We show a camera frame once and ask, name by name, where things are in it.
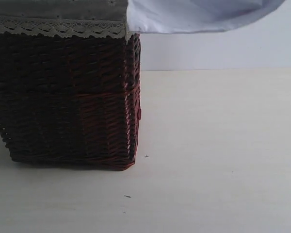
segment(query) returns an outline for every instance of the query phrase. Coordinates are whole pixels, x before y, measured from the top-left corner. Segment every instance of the dark brown wicker basket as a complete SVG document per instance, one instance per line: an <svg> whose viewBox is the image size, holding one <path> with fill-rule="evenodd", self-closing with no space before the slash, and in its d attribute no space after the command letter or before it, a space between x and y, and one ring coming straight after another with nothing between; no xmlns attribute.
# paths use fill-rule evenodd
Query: dark brown wicker basket
<svg viewBox="0 0 291 233"><path fill-rule="evenodd" d="M0 134L14 161L135 162L140 41L0 34Z"/></svg>

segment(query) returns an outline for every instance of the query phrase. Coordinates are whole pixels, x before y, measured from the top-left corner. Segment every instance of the white cloth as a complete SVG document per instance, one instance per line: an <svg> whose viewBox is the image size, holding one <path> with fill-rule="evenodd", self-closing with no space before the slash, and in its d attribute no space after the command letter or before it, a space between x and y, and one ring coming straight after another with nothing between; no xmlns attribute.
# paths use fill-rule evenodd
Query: white cloth
<svg viewBox="0 0 291 233"><path fill-rule="evenodd" d="M129 0L129 29L141 33L233 30L276 10L285 0Z"/></svg>
<svg viewBox="0 0 291 233"><path fill-rule="evenodd" d="M0 33L129 38L198 33L250 24L284 0L0 0Z"/></svg>

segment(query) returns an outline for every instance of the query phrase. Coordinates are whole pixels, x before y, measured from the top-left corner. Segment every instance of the white tabletop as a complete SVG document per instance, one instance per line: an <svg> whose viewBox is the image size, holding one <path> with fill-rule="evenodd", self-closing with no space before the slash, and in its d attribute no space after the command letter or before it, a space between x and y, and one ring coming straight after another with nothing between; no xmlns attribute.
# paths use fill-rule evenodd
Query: white tabletop
<svg viewBox="0 0 291 233"><path fill-rule="evenodd" d="M142 73L137 163L16 164L0 233L291 233L291 69Z"/></svg>

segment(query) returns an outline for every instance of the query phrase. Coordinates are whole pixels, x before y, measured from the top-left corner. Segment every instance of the lace trim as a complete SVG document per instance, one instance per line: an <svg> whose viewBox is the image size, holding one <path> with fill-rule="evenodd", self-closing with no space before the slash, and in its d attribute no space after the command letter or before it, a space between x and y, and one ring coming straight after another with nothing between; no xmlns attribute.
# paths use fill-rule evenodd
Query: lace trim
<svg viewBox="0 0 291 233"><path fill-rule="evenodd" d="M41 19L25 17L0 16L0 34L26 34L72 37L98 37L130 39L133 33L128 32L126 20L122 21L98 21L98 20L72 20L72 19Z"/></svg>

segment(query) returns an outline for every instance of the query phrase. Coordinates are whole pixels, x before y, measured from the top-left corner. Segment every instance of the woven wicker texture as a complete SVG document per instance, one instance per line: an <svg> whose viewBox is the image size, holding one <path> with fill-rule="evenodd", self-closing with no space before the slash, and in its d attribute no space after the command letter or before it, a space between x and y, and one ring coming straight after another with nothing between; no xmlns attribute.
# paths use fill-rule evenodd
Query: woven wicker texture
<svg viewBox="0 0 291 233"><path fill-rule="evenodd" d="M14 161L135 162L140 41L0 34L0 134Z"/></svg>

